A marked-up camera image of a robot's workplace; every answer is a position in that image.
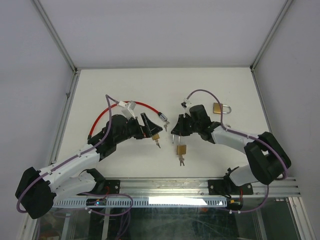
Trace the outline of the small brass padlock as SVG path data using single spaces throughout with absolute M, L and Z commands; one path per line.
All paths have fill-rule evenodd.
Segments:
M 158 140 L 159 138 L 160 138 L 160 136 L 159 136 L 158 133 L 152 136 L 152 140 L 153 140 L 153 141 L 156 141 L 156 140 Z

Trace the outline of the cable lock keys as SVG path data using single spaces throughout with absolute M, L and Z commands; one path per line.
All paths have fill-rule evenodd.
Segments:
M 166 121 L 164 122 L 163 127 L 164 127 L 164 129 L 165 129 L 166 132 L 168 131 L 168 126 L 169 126 L 169 124 L 170 124 L 170 122 L 169 122 L 168 120 L 166 120 Z

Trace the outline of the red cable lock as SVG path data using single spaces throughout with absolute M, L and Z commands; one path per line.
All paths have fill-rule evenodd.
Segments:
M 161 111 L 157 110 L 156 108 L 154 108 L 153 106 L 146 104 L 144 102 L 140 102 L 140 101 L 135 101 L 137 106 L 141 106 L 142 108 L 145 109 L 149 109 L 150 111 L 154 112 L 155 114 L 157 114 L 157 116 L 163 121 L 163 124 L 165 124 L 165 121 L 169 121 L 168 118 L 165 116 L 164 113 L 162 113 Z M 93 136 L 93 133 L 95 132 L 95 129 L 98 125 L 98 123 L 100 122 L 100 120 L 104 120 L 106 119 L 105 116 L 107 115 L 107 113 L 110 110 L 116 109 L 115 113 L 118 114 L 120 113 L 120 107 L 114 103 L 112 104 L 110 107 L 107 107 L 105 110 L 103 110 L 95 119 L 95 121 L 93 122 L 89 134 L 88 134 L 88 139 L 90 139 Z

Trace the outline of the long shackle brass padlock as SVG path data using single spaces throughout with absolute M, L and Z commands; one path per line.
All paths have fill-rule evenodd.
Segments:
M 187 152 L 187 146 L 182 143 L 181 136 L 179 135 L 172 135 L 172 144 L 176 147 L 176 154 L 178 156 L 183 156 Z

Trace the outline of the wide brass padlock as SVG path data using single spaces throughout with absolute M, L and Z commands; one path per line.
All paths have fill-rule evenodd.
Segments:
M 212 108 L 212 112 L 214 114 L 230 114 L 232 112 L 232 108 L 229 105 L 226 104 L 222 104 L 222 103 L 218 103 L 218 102 L 214 102 L 213 103 L 213 108 Z

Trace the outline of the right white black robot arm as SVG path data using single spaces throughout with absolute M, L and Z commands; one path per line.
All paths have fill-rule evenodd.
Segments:
M 203 105 L 192 106 L 180 114 L 172 135 L 179 137 L 199 134 L 202 140 L 224 145 L 246 155 L 248 165 L 229 169 L 223 187 L 230 194 L 236 193 L 242 185 L 260 182 L 269 185 L 282 175 L 285 178 L 292 162 L 277 139 L 270 132 L 248 134 L 225 127 L 212 121 Z

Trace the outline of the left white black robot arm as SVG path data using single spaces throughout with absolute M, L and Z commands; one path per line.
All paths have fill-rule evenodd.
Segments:
M 97 170 L 98 163 L 113 154 L 118 144 L 131 138 L 152 138 L 163 130 L 145 113 L 141 113 L 141 118 L 143 124 L 134 117 L 113 115 L 74 156 L 39 170 L 26 169 L 15 192 L 17 210 L 38 219 L 54 204 L 72 196 L 106 194 L 106 180 Z

